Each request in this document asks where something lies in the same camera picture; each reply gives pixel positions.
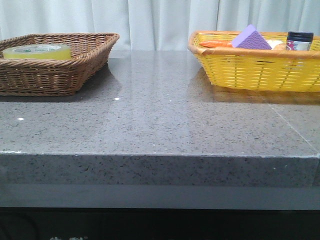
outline wicker basket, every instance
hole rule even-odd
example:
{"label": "wicker basket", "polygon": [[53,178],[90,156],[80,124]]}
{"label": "wicker basket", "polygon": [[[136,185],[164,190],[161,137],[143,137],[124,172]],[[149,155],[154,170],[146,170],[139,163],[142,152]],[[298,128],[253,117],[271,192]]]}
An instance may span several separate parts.
{"label": "wicker basket", "polygon": [[[30,34],[0,41],[1,96],[68,96],[108,61],[117,33]],[[29,44],[65,44],[71,60],[4,59],[6,48]]]}
{"label": "wicker basket", "polygon": [[[320,37],[309,51],[205,48],[207,40],[234,39],[239,31],[196,31],[188,49],[201,62],[212,84],[232,89],[320,92]],[[267,40],[287,39],[287,32],[261,32]]]}

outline curtain fold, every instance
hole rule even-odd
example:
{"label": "curtain fold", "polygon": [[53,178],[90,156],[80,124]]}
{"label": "curtain fold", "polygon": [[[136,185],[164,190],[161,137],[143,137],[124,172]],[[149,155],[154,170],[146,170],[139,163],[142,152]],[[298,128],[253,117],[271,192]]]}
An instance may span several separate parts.
{"label": "curtain fold", "polygon": [[320,33],[319,0],[0,0],[0,39],[114,32],[116,50],[186,50],[196,30]]}

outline packing tape roll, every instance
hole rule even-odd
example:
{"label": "packing tape roll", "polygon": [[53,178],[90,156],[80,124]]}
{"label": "packing tape roll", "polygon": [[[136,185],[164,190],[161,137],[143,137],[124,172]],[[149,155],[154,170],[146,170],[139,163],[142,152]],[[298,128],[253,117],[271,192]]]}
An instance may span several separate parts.
{"label": "packing tape roll", "polygon": [[30,44],[9,47],[2,51],[5,59],[71,59],[71,51],[64,44]]}

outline gray granite countertop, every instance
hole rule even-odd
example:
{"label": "gray granite countertop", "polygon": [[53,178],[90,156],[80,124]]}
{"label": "gray granite countertop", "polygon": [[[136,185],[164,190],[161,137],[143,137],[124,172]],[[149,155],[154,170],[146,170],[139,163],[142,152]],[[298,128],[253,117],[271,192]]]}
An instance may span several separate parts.
{"label": "gray granite countertop", "polygon": [[316,187],[319,104],[211,86],[188,51],[112,51],[76,95],[0,97],[0,181]]}

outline black lid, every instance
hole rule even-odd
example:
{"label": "black lid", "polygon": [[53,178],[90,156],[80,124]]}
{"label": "black lid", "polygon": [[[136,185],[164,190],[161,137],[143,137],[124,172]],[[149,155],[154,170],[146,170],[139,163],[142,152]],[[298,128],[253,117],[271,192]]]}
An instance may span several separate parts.
{"label": "black lid", "polygon": [[298,32],[298,31],[289,31],[288,37],[294,38],[295,40],[300,40],[302,42],[312,42],[314,38],[313,32]]}

